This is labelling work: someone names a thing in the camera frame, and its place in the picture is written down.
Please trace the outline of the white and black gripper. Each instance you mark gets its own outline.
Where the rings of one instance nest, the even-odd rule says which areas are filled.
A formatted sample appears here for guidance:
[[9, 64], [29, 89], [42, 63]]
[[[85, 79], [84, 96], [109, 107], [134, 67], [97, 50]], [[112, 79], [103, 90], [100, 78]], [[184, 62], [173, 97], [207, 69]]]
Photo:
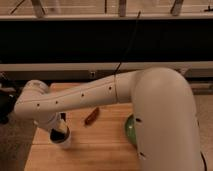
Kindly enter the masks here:
[[60, 124], [57, 129], [50, 132], [50, 140], [61, 149], [69, 149], [71, 146], [71, 132], [66, 124], [66, 114], [59, 115]]

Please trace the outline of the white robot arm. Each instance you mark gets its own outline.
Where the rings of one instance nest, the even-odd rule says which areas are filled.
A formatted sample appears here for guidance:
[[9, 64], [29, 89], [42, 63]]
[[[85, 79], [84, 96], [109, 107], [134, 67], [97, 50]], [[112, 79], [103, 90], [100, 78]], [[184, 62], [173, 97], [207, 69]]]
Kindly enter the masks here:
[[206, 171], [191, 87], [170, 68], [116, 74], [53, 93], [31, 80], [14, 111], [46, 131], [62, 132], [61, 112], [115, 103], [132, 104], [141, 171]]

